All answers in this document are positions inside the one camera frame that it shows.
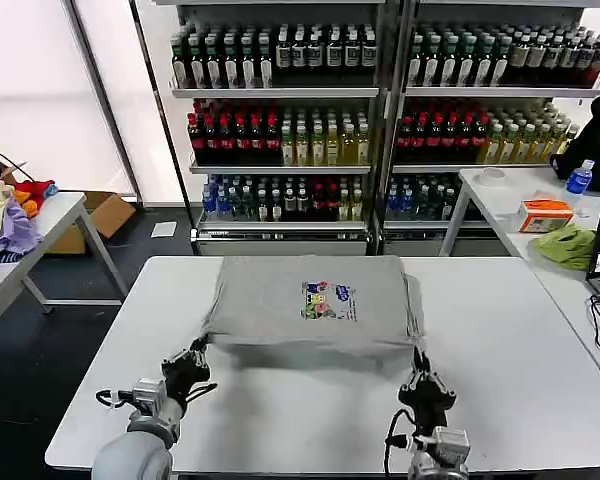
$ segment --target red cloth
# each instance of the red cloth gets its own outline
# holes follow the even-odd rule
[[[24,182],[16,183],[16,190],[30,193],[31,196],[27,201],[33,200],[36,202],[38,210],[40,210],[40,207],[42,207],[42,204],[44,203],[44,191],[53,183],[53,180],[47,180],[46,182],[32,182],[31,180],[25,180]]]

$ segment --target cardboard box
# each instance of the cardboard box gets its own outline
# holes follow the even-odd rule
[[[96,230],[106,239],[111,238],[136,211],[133,205],[125,202],[116,193],[84,192],[84,194],[87,196],[84,207],[89,212]],[[85,252],[85,240],[76,224],[71,225],[66,233],[47,251],[47,253],[53,254],[74,255]]]
[[[573,217],[566,202],[559,200],[529,200],[518,211],[521,233],[547,233],[564,227]]]

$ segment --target water bottle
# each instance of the water bottle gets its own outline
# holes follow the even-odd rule
[[[582,195],[587,190],[587,187],[591,183],[591,179],[593,178],[593,166],[595,162],[593,160],[585,160],[582,162],[582,166],[580,168],[576,168],[567,183],[565,184],[565,191],[563,195],[563,200],[569,204],[569,206],[573,209],[573,211],[579,216],[583,213],[582,209],[576,209],[576,205],[582,198]]]
[[[387,198],[387,218],[389,220],[395,220],[398,212],[400,211],[400,200],[398,194],[394,188],[389,190],[389,197]]]
[[[218,220],[231,222],[233,220],[233,211],[231,210],[231,202],[227,198],[224,190],[218,192]]]
[[[404,191],[404,195],[402,196],[402,205],[400,210],[402,211],[402,216],[405,220],[409,220],[411,218],[411,209],[413,208],[413,191],[410,188],[407,188]]]
[[[210,192],[204,191],[202,194],[202,206],[204,208],[205,218],[207,221],[218,219],[216,212],[216,199],[213,198]]]
[[[213,198],[218,198],[218,177],[209,175],[209,193]]]

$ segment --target table leg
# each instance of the table leg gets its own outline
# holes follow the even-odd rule
[[[33,280],[31,280],[29,275],[24,276],[24,278],[22,279],[22,283],[23,283],[24,287],[27,290],[29,290],[29,293],[31,295],[33,295],[33,297],[36,300],[38,300],[38,303],[40,303],[40,305],[42,306],[42,313],[45,313],[45,314],[51,313],[51,311],[53,309],[49,306],[49,301],[44,296],[44,294],[40,291],[38,286],[35,283],[33,283]]]
[[[453,245],[456,243],[456,237],[458,236],[458,230],[464,220],[464,215],[467,213],[467,207],[469,206],[469,189],[466,185],[462,185],[460,189],[460,195],[458,195],[458,201],[456,202],[456,208],[453,210],[451,215],[451,221],[447,227],[447,233],[444,236],[442,247],[440,248],[439,257],[448,257],[451,255]]]
[[[118,294],[118,298],[120,298],[120,300],[124,300],[129,294],[129,289],[124,283],[124,280],[122,279],[122,276],[120,275],[120,272],[118,271],[115,263],[113,263],[109,252],[107,252],[104,243],[102,243],[102,240],[100,239],[100,234],[98,233],[95,225],[89,218],[89,214],[84,209],[84,207],[80,207],[80,209],[81,212],[80,215],[78,215],[76,223],[82,231],[85,240],[89,244],[91,251],[98,258],[100,263],[102,263],[105,273],[109,277],[111,284],[113,285]]]

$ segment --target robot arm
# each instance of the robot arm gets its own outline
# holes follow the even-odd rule
[[[424,352],[414,351],[413,369],[409,381],[400,387],[398,400],[410,407],[394,416],[385,440],[385,475],[389,475],[388,460],[391,447],[412,447],[413,459],[410,480],[435,478],[440,480],[467,480],[464,462],[469,456],[469,440],[464,430],[447,427],[446,411],[456,401],[455,392],[448,390],[431,368]],[[414,425],[412,441],[404,434],[394,435],[393,429],[400,414]]]
[[[135,407],[127,432],[105,445],[91,472],[94,480],[169,479],[173,458],[169,449],[180,437],[187,405],[217,384],[192,387],[209,380],[206,339],[162,362],[164,380],[141,379],[132,391],[102,390],[96,399],[111,408]]]

